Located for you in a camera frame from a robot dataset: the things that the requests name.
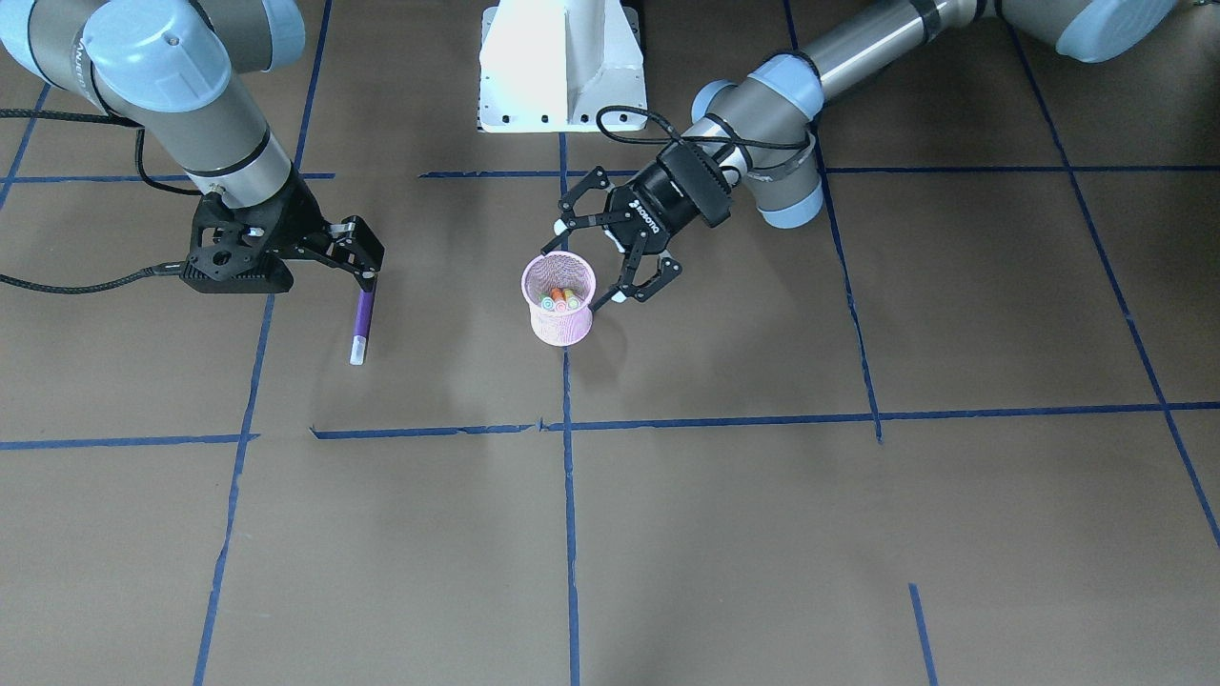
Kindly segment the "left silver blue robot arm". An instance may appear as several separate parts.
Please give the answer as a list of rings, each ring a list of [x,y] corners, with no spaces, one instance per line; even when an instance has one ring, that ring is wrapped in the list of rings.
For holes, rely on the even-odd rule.
[[[726,221],[738,187],[776,229],[811,221],[824,208],[814,160],[824,106],[946,31],[1000,20],[1064,56],[1099,63],[1135,48],[1171,12],[1171,1],[876,1],[806,48],[773,52],[738,83],[706,84],[687,131],[640,110],[662,131],[658,157],[622,184],[603,168],[584,175],[559,200],[543,251],[575,231],[601,229],[623,256],[601,301],[645,301],[681,273],[669,243],[695,220]]]

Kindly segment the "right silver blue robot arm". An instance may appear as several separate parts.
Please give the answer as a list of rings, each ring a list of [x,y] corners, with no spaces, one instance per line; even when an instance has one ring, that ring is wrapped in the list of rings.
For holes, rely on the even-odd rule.
[[[140,271],[201,293],[284,293],[288,261],[375,291],[384,249],[367,223],[327,221],[242,82],[303,55],[294,1],[5,1],[2,48],[104,123],[152,135],[199,192],[185,259]]]

